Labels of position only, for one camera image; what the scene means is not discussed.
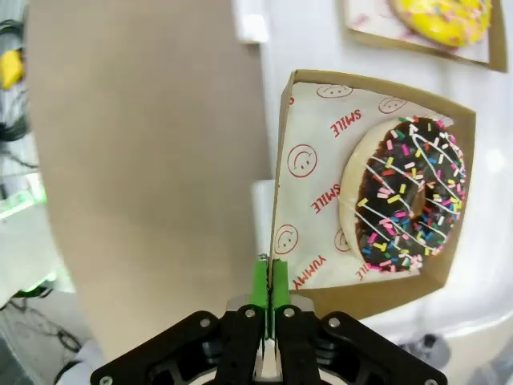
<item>pink sprinkle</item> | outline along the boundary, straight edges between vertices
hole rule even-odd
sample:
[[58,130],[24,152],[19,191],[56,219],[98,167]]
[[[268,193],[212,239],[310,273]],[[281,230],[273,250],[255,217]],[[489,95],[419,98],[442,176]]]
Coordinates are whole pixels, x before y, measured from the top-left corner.
[[376,241],[376,237],[378,235],[376,233],[372,233],[372,235],[369,237],[369,243],[372,245],[374,241]]

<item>yellow frosted donut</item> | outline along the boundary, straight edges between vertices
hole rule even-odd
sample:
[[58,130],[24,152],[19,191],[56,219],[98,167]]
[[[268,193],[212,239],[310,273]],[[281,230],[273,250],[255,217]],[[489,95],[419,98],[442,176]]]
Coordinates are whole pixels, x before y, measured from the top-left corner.
[[390,0],[401,20],[437,43],[461,47],[490,26],[491,0]]

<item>donut hole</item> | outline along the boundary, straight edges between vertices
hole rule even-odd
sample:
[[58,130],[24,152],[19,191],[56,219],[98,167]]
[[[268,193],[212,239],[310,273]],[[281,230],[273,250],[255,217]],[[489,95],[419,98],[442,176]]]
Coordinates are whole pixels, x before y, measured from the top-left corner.
[[411,211],[413,212],[413,220],[422,215],[422,208],[426,205],[426,190],[419,189],[415,194],[414,200],[411,204]]

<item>silver bolt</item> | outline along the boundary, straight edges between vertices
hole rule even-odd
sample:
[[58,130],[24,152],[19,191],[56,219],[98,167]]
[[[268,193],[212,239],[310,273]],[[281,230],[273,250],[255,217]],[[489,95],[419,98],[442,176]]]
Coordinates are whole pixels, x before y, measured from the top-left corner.
[[105,376],[102,377],[102,379],[99,381],[99,385],[112,385],[114,381],[112,380],[112,377]]
[[333,318],[329,319],[328,324],[331,327],[339,327],[340,326],[340,321],[338,320],[338,318],[333,317]]
[[288,307],[287,309],[283,310],[283,315],[287,318],[293,317],[295,313],[296,312],[291,307]]
[[210,320],[208,318],[203,318],[200,321],[201,327],[209,327],[210,326]]

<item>cardboard tray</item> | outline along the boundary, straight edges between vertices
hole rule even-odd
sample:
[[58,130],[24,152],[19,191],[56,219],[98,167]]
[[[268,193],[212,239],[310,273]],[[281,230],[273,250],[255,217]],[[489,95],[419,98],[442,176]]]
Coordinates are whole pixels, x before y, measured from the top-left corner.
[[[458,145],[463,151],[467,169],[466,188],[467,191],[469,191],[472,175],[472,160],[474,157],[476,121],[474,111],[441,96],[399,83],[338,72],[297,70],[291,74],[289,82],[281,96],[280,132],[273,208],[273,232],[271,235],[270,249],[273,249],[272,245],[274,242],[277,192],[281,174],[280,165],[281,157],[283,156],[287,116],[289,114],[289,100],[292,93],[292,85],[299,82],[340,84],[374,91],[417,103],[450,117],[454,121],[454,125],[448,127],[447,131],[453,133],[458,138]],[[427,261],[425,267],[421,269],[420,275],[411,278],[362,283],[359,285],[328,289],[298,290],[297,293],[311,298],[315,305],[315,311],[320,316],[328,314],[331,311],[341,310],[355,318],[369,317],[370,315],[393,309],[394,307],[404,305],[429,293],[433,293],[444,287],[449,275],[465,217],[465,208],[466,205],[463,205],[462,217],[456,222],[451,237],[445,244],[443,251],[436,257],[431,257]]]
[[394,38],[385,38],[376,34],[367,34],[366,32],[354,30],[347,25],[346,27],[349,36],[353,37],[360,43],[368,44],[374,47],[398,48],[401,50],[423,52],[425,54],[435,55],[441,58],[477,63],[494,71],[507,72],[507,44],[503,8],[499,0],[493,0],[492,5],[491,26],[488,30],[489,63],[464,59],[451,53],[437,50],[436,48],[419,46],[415,43],[408,43]]

